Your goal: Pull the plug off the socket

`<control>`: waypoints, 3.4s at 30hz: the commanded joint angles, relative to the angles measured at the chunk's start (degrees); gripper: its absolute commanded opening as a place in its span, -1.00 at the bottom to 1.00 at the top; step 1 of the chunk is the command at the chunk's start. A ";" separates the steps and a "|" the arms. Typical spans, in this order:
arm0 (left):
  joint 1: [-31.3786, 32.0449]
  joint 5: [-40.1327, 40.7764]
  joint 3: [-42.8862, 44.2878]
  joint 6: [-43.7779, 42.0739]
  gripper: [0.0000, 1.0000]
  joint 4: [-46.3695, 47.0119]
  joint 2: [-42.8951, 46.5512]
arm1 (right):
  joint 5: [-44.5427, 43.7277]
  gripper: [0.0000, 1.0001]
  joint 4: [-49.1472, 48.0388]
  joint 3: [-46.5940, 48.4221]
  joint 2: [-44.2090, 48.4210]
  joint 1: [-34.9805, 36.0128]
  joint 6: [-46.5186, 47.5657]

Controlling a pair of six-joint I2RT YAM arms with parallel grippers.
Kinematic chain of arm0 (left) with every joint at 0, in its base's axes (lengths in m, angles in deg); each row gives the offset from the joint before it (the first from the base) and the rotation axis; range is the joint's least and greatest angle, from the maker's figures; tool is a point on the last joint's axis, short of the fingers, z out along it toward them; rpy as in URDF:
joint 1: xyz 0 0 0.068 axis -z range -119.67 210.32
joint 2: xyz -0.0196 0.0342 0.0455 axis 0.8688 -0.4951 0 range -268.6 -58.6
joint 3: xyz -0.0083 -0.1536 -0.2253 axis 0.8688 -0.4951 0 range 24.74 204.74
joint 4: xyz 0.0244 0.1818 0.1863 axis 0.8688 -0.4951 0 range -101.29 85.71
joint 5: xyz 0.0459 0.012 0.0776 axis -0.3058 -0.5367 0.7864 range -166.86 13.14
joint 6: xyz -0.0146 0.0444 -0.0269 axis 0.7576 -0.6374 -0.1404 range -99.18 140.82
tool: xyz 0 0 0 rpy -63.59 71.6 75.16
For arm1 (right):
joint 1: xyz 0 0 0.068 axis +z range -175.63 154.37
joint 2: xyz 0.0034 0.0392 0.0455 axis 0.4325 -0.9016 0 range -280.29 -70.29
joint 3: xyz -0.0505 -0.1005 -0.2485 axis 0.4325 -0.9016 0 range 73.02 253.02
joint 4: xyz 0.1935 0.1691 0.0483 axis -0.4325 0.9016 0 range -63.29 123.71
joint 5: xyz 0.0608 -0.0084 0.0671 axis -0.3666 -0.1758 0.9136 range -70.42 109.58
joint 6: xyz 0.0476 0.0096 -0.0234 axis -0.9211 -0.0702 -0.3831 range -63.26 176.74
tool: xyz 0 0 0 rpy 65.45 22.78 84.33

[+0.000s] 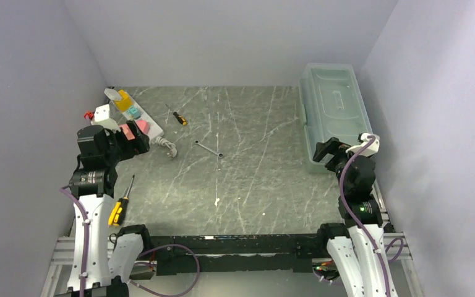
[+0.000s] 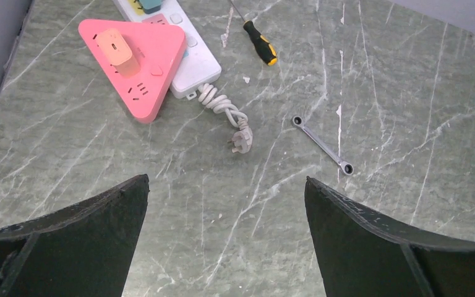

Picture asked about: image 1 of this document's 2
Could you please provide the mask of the pink triangular plug adapter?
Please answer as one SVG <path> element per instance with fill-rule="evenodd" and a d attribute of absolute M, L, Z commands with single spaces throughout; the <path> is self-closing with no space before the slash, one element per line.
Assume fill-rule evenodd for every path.
<path fill-rule="evenodd" d="M 135 121 L 127 121 L 125 124 L 119 126 L 127 140 L 134 140 L 137 137 L 146 136 L 150 130 L 150 123 L 138 119 Z"/>

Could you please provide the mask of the white power strip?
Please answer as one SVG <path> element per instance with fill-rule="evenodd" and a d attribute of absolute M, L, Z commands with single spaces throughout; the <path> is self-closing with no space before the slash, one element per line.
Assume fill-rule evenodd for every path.
<path fill-rule="evenodd" d="M 150 138 L 150 141 L 153 142 L 154 139 L 156 139 L 157 137 L 163 137 L 165 132 L 164 130 L 158 125 L 158 123 L 135 101 L 135 99 L 131 96 L 132 98 L 132 102 L 133 102 L 133 106 L 135 106 L 136 108 L 138 108 L 138 110 L 140 111 L 141 113 L 141 117 L 139 119 L 143 119 L 147 122 L 150 123 L 150 130 L 148 132 L 148 136 Z M 116 107 L 116 105 L 114 104 L 114 101 L 111 101 L 113 103 L 113 106 L 118 110 L 118 108 Z M 127 111 L 126 112 L 120 112 L 124 118 L 126 118 L 127 120 L 131 119 L 130 116 L 127 114 Z"/>

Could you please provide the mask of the yellow cube plug adapter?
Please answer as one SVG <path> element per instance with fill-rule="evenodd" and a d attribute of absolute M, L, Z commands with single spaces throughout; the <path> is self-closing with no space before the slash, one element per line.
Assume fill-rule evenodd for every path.
<path fill-rule="evenodd" d="M 132 98 L 125 90 L 118 91 L 118 99 L 114 100 L 114 104 L 120 112 L 126 112 L 132 105 Z"/>

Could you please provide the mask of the white plug adapter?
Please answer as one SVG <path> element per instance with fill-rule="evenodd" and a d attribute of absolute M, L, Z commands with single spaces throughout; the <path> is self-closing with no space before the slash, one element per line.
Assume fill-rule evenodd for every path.
<path fill-rule="evenodd" d="M 111 101 L 122 101 L 123 97 L 113 88 L 106 88 L 104 89 L 104 94 L 108 97 Z"/>

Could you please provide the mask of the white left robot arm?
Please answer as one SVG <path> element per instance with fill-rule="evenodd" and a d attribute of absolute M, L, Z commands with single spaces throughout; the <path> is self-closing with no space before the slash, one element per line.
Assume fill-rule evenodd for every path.
<path fill-rule="evenodd" d="M 145 225 L 125 226 L 108 252 L 108 220 L 114 208 L 116 165 L 135 155 L 121 131 L 90 125 L 77 132 L 80 154 L 68 186 L 74 203 L 74 260 L 64 296 L 128 296 L 136 260 L 148 258 L 153 243 Z"/>

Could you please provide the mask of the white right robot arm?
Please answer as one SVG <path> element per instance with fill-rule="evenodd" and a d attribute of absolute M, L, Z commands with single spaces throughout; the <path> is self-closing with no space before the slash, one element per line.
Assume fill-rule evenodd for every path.
<path fill-rule="evenodd" d="M 380 207 L 372 194 L 376 180 L 372 155 L 379 150 L 379 137 L 363 133 L 358 145 L 336 137 L 315 146 L 313 160 L 327 155 L 327 170 L 336 174 L 343 222 L 323 224 L 316 240 L 319 254 L 330 261 L 312 271 L 320 282 L 340 280 L 348 296 L 397 296 L 384 243 Z"/>

